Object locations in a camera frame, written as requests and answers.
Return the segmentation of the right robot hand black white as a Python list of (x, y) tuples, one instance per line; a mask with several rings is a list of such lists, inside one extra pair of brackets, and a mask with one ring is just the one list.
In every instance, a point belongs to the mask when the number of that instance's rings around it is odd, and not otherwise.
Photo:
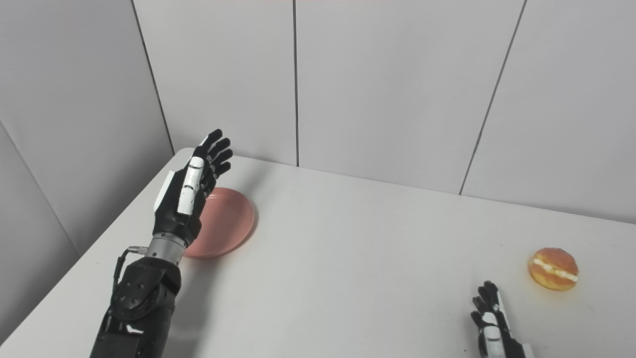
[(499, 288), (484, 281), (472, 298), (470, 314), (478, 329), (478, 349), (482, 358), (533, 358), (530, 344), (521, 344), (511, 335), (510, 325)]

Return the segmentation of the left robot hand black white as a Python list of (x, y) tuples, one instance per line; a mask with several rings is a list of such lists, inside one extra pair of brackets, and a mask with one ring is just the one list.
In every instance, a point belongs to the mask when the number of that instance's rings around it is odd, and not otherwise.
[(153, 235), (170, 234), (193, 244), (199, 235), (201, 215), (219, 177), (231, 169), (231, 141), (221, 129), (210, 132), (196, 147), (184, 167), (170, 172), (158, 196)]

